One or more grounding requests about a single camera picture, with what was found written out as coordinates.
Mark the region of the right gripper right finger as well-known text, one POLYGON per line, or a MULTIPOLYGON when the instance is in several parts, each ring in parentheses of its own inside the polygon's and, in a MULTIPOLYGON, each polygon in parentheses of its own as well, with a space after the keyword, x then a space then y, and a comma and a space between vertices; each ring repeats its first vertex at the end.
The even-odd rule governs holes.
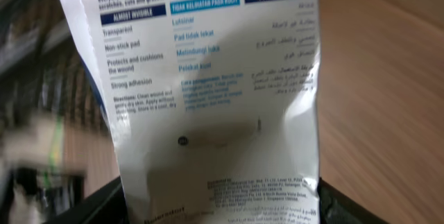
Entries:
POLYGON ((322 178, 318 183, 317 192, 320 198, 321 224, 382 224, 380 217, 322 178))

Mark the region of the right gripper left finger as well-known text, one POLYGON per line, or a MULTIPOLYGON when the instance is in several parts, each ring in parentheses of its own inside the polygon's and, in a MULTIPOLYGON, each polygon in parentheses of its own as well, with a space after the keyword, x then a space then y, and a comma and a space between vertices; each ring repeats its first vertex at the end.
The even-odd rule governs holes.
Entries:
POLYGON ((115 178, 45 224, 129 224, 121 178, 115 178))

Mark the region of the white blue cardboard box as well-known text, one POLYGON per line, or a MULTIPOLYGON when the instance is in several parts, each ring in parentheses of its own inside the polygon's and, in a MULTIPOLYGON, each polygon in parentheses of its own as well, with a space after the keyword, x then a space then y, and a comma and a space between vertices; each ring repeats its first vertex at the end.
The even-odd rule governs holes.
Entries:
POLYGON ((131 223, 319 223, 318 0, 60 0, 131 223))

